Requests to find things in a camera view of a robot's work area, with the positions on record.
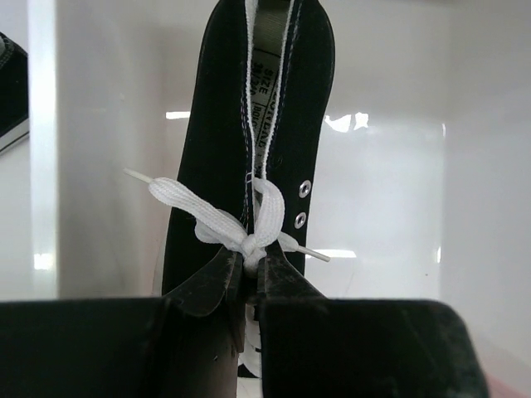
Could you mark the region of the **black sneaker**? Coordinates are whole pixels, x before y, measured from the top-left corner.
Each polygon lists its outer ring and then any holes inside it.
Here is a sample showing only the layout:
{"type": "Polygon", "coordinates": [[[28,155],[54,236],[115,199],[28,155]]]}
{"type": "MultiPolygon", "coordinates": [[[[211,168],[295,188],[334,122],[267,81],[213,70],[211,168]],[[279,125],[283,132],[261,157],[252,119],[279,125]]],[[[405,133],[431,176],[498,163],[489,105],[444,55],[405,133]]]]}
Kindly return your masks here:
{"type": "Polygon", "coordinates": [[[256,230],[265,179],[305,245],[334,35],[317,1],[220,1],[202,41],[178,181],[256,230]]]}
{"type": "Polygon", "coordinates": [[[27,138],[29,123],[27,52],[1,33],[0,70],[1,153],[27,138]]]}

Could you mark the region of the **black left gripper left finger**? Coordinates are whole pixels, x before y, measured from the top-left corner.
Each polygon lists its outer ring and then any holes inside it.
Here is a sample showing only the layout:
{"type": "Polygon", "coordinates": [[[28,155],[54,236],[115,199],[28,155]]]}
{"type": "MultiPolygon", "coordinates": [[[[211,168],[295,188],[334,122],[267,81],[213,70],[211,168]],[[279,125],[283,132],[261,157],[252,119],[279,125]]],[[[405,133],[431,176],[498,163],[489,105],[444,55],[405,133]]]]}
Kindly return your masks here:
{"type": "Polygon", "coordinates": [[[1,306],[4,397],[233,397],[242,258],[220,250],[154,298],[1,306]]]}

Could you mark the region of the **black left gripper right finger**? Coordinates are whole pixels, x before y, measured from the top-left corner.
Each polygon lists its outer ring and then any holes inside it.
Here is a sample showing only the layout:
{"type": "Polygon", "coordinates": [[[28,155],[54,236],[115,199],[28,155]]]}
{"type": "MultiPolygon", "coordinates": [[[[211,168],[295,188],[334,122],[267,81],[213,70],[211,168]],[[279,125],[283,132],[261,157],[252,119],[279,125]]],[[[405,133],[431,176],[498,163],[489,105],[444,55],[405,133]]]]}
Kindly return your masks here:
{"type": "Polygon", "coordinates": [[[270,245],[259,266],[266,397],[486,397],[465,323],[419,299],[324,297],[270,245]]]}

